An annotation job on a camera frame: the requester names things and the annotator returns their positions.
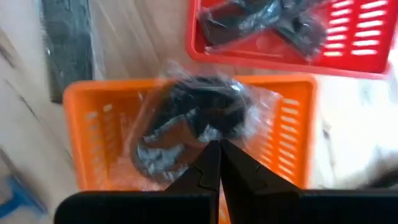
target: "red basket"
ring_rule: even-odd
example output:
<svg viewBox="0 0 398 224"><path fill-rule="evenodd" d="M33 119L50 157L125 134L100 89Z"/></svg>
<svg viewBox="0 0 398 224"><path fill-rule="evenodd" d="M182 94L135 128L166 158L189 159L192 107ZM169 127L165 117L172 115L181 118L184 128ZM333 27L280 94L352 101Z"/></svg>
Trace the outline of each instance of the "red basket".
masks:
<svg viewBox="0 0 398 224"><path fill-rule="evenodd" d="M273 70L290 70L345 77L382 79L387 75L387 61L398 15L398 0L335 0L319 11L326 12L328 40L322 54L311 65L272 30L250 38L228 51L205 52L206 40L197 22L204 7L225 0L191 0L188 13L187 51L197 61L228 63Z"/></svg>

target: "blue object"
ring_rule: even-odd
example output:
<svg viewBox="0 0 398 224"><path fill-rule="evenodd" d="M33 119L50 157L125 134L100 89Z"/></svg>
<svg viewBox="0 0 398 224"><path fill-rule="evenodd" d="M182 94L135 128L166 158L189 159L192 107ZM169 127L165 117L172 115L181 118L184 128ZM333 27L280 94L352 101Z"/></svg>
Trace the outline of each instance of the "blue object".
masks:
<svg viewBox="0 0 398 224"><path fill-rule="evenodd" d="M39 218L46 214L45 207L33 197L17 177L12 175L7 177L6 183L12 191L12 198L0 205L0 219L10 215L19 207L29 207Z"/></svg>

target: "plastic basket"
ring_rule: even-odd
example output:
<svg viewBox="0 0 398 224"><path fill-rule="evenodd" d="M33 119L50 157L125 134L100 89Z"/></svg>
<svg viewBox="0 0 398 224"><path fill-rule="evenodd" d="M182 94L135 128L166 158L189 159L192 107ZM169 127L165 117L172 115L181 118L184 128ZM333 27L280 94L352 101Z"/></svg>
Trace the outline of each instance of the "plastic basket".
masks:
<svg viewBox="0 0 398 224"><path fill-rule="evenodd" d="M305 188L311 157L316 81L308 75L241 76L237 80L276 91L283 96L275 110L272 130L259 135L252 156L276 174ZM108 178L109 166L123 150L123 139L134 122L143 94L154 80L86 81L71 85L64 105L72 141L76 176L81 190L120 189ZM220 223L228 223L224 197Z"/></svg>
<svg viewBox="0 0 398 224"><path fill-rule="evenodd" d="M292 47L284 48L283 56L276 57L275 46L286 43L272 30L227 52L206 54L206 40L197 17L200 9L223 1L190 1L186 48L194 60L357 78L382 79L387 75L387 59L398 15L397 0L336 0L319 9L326 12L323 16L330 32L322 54L311 65Z"/></svg>

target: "wooden floor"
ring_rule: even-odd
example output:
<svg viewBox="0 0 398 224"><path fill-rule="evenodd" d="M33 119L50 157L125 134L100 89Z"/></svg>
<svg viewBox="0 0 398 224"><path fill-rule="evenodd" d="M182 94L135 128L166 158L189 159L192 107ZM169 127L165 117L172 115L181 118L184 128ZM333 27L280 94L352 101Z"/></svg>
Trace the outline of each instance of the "wooden floor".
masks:
<svg viewBox="0 0 398 224"><path fill-rule="evenodd" d="M116 14L122 2L98 0L92 5L102 38L97 41L105 43L104 67L98 67L98 77L150 77L167 56L189 60L183 48L176 47L183 42L183 22L172 22L184 20L187 0L136 0ZM156 29L147 29L149 24ZM131 26L134 32L121 31ZM78 189L63 108L49 101L38 30L39 15L33 1L0 0L0 45L12 55L9 61L0 57L0 145L52 217L57 205ZM146 37L151 41L145 44ZM222 69L229 73L274 73ZM396 81L324 76L317 76L317 80L320 91L312 187L353 188L394 167L398 151L394 137L398 126Z"/></svg>

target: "orange basket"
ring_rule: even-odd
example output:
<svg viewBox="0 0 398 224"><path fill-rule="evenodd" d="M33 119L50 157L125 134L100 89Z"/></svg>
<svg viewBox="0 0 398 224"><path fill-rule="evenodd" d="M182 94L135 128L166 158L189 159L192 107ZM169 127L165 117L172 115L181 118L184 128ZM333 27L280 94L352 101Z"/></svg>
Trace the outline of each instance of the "orange basket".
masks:
<svg viewBox="0 0 398 224"><path fill-rule="evenodd" d="M276 174L305 188L310 170L316 81L308 75L235 79L283 96L275 109L272 130L250 144L257 147L252 151L255 155L251 155ZM120 189L109 178L109 170L123 153L124 140L140 110L142 97L155 86L155 80L87 81L66 90L64 105L81 190L139 190ZM228 223L223 197L220 203L220 223Z"/></svg>

